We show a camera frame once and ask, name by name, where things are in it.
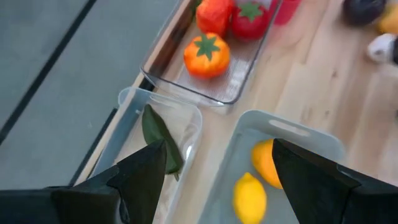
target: orange fruit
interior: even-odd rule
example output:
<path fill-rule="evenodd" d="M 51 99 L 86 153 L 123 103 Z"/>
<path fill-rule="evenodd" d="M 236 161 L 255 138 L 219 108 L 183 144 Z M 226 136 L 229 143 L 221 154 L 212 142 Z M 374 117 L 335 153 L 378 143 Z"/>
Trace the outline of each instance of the orange fruit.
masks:
<path fill-rule="evenodd" d="M 252 164 L 268 184 L 277 189 L 282 189 L 282 184 L 280 183 L 274 160 L 272 158 L 273 145 L 273 139 L 257 143 L 253 147 L 251 154 Z"/>

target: wooden countertop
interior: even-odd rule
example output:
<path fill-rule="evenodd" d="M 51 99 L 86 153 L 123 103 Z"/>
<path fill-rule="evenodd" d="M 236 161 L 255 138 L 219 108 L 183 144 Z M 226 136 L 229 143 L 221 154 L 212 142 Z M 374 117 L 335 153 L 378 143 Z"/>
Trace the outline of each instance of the wooden countertop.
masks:
<path fill-rule="evenodd" d="M 303 0 L 292 21 L 275 28 L 234 110 L 201 108 L 201 146 L 172 223 L 198 220 L 234 125 L 251 109 L 334 134 L 346 146 L 344 165 L 398 185 L 398 68 L 364 56 L 378 34 L 344 25 L 341 2 Z"/>

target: gray floor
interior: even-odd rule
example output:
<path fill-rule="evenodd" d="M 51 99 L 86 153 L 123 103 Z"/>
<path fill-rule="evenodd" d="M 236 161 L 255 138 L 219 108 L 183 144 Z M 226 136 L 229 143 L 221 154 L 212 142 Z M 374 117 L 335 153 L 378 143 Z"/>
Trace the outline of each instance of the gray floor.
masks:
<path fill-rule="evenodd" d="M 53 5 L 53 10 L 63 11 L 62 0 L 39 1 L 58 2 L 58 5 Z M 96 2 L 0 146 L 0 189 L 68 184 L 112 108 L 117 105 L 119 90 L 134 81 L 145 53 L 176 2 L 177 0 Z M 79 0 L 70 4 L 74 6 L 74 12 L 81 7 Z M 68 10 L 69 17 L 73 17 L 73 9 L 71 7 Z M 58 14 L 50 15 L 57 20 Z M 35 33 L 30 29 L 25 31 L 25 26 L 15 29 Z M 41 35 L 38 39 L 44 45 L 49 43 L 44 40 L 46 38 L 59 39 L 59 35 Z M 21 42 L 28 41 L 26 37 L 20 38 Z M 3 42 L 7 43 L 7 39 L 0 41 L 2 45 Z M 6 47 L 12 52 L 18 46 L 18 42 L 13 42 Z M 26 59 L 26 68 L 18 66 L 18 58 L 10 59 L 5 65 L 0 63 L 2 78 L 6 77 L 8 82 L 13 82 L 19 89 L 19 94 L 10 93 L 12 85 L 0 84 L 0 103 L 6 105 L 6 109 L 1 109 L 0 124 L 7 113 L 13 110 L 13 103 L 23 94 L 21 90 L 26 88 L 26 83 L 29 84 L 25 77 L 35 77 L 36 73 L 28 76 L 27 71 L 37 70 L 42 65 L 42 62 L 31 65 L 31 58 L 27 58 L 24 53 L 27 47 L 21 48 L 23 50 L 19 56 Z M 34 56 L 36 50 L 40 51 L 41 48 L 29 52 L 32 51 Z M 4 53 L 0 57 L 8 58 Z M 19 75 L 11 75 L 14 70 Z"/>

